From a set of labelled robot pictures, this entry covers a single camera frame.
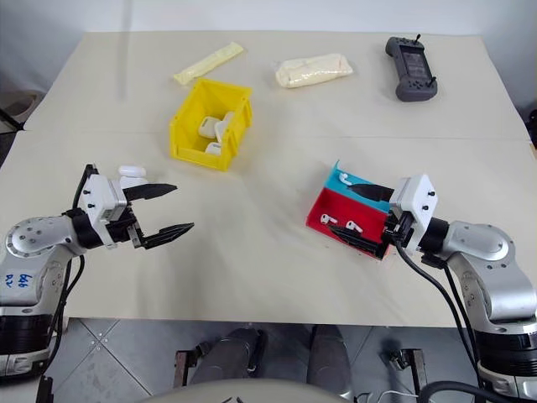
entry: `white earbud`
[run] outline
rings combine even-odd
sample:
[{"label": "white earbud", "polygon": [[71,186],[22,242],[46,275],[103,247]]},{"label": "white earbud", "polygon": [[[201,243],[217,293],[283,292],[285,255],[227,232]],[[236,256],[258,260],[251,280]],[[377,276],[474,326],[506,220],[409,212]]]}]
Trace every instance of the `white earbud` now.
[{"label": "white earbud", "polygon": [[337,220],[334,217],[330,217],[328,214],[323,214],[321,216],[321,223],[327,224],[329,222],[333,222],[334,224],[337,224]]},{"label": "white earbud", "polygon": [[348,221],[347,224],[345,224],[346,229],[351,230],[357,230],[359,233],[363,233],[363,229],[361,229],[354,221]]},{"label": "white earbud", "polygon": [[341,183],[344,183],[347,186],[350,186],[352,185],[352,183],[347,180],[348,177],[349,177],[348,174],[346,174],[345,172],[342,172],[341,174],[339,174],[339,181]]},{"label": "white earbud", "polygon": [[220,155],[222,153],[222,145],[216,142],[209,143],[205,149],[205,152],[208,154]]}]

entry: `red and blue box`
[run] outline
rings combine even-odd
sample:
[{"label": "red and blue box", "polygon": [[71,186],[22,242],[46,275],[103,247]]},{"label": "red and blue box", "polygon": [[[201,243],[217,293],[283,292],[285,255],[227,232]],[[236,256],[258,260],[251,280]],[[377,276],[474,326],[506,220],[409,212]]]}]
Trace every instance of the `red and blue box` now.
[{"label": "red and blue box", "polygon": [[[349,189],[348,185],[340,180],[340,174],[347,174],[345,181],[351,182],[353,185],[373,183],[340,170],[338,162],[332,168],[321,193],[311,208],[305,225],[339,242],[348,244],[331,231],[330,225],[345,227],[347,222],[353,221],[362,229],[362,233],[357,231],[357,235],[378,244],[381,252],[380,255],[375,256],[375,254],[368,253],[363,249],[355,249],[373,256],[375,259],[382,259],[388,250],[388,245],[382,240],[382,234],[388,218],[389,203],[367,199]],[[337,223],[323,223],[321,221],[323,214],[336,219]]]}]

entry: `yellow storage box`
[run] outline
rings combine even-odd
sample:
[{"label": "yellow storage box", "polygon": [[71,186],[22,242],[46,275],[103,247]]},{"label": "yellow storage box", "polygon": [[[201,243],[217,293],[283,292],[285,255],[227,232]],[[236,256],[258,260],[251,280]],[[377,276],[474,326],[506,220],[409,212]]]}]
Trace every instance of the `yellow storage box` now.
[{"label": "yellow storage box", "polygon": [[[173,158],[217,170],[227,170],[237,155],[242,136],[252,121],[251,88],[200,78],[169,123],[169,147]],[[207,145],[216,140],[198,134],[206,116],[223,119],[234,112],[222,138],[220,155],[207,154]]]}]

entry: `game controller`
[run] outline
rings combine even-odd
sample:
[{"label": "game controller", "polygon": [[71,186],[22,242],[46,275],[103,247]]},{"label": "game controller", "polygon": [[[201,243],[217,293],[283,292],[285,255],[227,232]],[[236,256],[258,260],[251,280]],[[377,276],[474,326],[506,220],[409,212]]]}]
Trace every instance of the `game controller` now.
[{"label": "game controller", "polygon": [[438,90],[425,58],[425,47],[416,39],[391,37],[386,44],[386,53],[394,58],[399,74],[395,95],[401,101],[415,102],[431,99]]}]

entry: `white table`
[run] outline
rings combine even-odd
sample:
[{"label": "white table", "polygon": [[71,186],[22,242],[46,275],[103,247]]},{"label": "white table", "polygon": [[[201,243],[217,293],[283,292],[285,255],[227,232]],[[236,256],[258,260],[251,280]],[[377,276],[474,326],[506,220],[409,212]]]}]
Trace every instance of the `white table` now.
[{"label": "white table", "polygon": [[[179,54],[187,37],[212,41],[176,55],[172,49]],[[119,165],[140,164],[149,179],[180,188],[135,202],[144,231],[196,226],[149,251],[130,244],[90,251],[68,315],[453,326],[441,296],[398,256],[377,262],[305,227],[339,159],[343,169],[386,186],[427,172],[440,196],[435,215],[504,229],[537,284],[537,162],[481,40],[426,36],[439,94],[403,104],[383,52],[388,37],[132,34],[121,100],[110,59],[118,35],[87,35],[0,170],[0,189],[10,190],[1,199],[8,214],[0,217],[0,233],[19,219],[67,209],[85,163],[109,176]],[[169,77],[231,39],[248,53],[209,77],[253,88],[253,126],[240,155],[227,173],[172,160],[167,124],[187,90]],[[328,51],[345,53],[357,74],[292,91],[275,86],[271,60]],[[449,63],[457,55],[472,57],[466,75],[460,63]],[[99,80],[90,82],[93,76]],[[468,89],[470,81],[479,91]]]}]

